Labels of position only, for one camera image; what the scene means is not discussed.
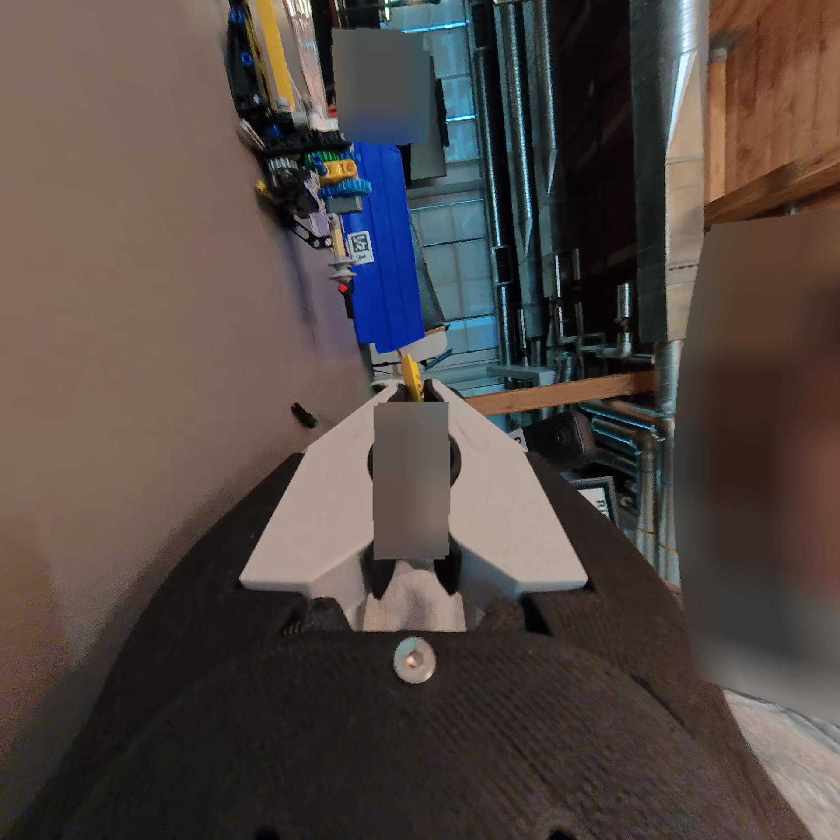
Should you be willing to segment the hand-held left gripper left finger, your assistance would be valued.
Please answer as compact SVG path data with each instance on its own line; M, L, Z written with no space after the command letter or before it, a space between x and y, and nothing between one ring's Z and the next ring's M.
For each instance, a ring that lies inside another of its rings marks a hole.
M373 540L373 411L396 393L397 382L387 381L306 448L239 576L246 590L332 598L352 627L362 627L369 587L361 555Z

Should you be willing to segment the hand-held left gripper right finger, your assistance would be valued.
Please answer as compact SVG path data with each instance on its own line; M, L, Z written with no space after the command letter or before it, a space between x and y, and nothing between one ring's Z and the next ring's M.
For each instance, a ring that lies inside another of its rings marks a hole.
M448 407L460 470L450 488L449 532L460 551L455 595L429 603L430 629L467 629L467 612L495 600L583 590L589 575L526 451L461 396L426 380Z

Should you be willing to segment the yellow lego connector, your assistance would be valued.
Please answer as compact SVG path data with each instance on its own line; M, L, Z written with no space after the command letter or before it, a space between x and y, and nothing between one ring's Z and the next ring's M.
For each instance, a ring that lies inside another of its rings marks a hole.
M402 371L406 399L411 403L422 403L424 401L424 381L417 362L411 354L404 353L401 350L398 350L396 355Z

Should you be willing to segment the lego vehicle model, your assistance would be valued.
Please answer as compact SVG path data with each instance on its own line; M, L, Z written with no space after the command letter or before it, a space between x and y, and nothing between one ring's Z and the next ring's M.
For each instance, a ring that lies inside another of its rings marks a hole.
M258 201L288 233L332 253L331 279L353 320L359 261L343 219L372 188L328 98L312 3L228 2L224 64L239 140L259 167Z

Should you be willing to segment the wooden beam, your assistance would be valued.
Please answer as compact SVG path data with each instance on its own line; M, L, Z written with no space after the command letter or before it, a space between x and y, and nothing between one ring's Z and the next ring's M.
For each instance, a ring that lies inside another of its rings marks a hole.
M656 391L658 382L656 371L634 371L582 381L474 395L467 397L466 402L481 415L494 417L645 394Z

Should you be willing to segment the blue plastic bin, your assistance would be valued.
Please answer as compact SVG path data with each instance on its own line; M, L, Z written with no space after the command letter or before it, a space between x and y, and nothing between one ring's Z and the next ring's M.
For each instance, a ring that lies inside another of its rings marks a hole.
M360 179L372 188L362 212L344 221L355 271L355 331L377 354L394 354L426 332L403 159L395 146L356 143L354 150Z

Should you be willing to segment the metal conduit pipes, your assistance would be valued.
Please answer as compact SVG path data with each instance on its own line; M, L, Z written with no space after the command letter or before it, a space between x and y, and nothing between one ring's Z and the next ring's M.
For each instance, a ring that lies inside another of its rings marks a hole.
M471 70L500 362L546 368L560 263L549 2L470 2Z

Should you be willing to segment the galvanised air duct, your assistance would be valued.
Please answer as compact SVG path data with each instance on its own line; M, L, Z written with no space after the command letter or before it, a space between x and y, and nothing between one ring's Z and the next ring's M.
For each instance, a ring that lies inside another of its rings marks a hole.
M709 3L629 3L637 314L646 343L683 340L706 204Z

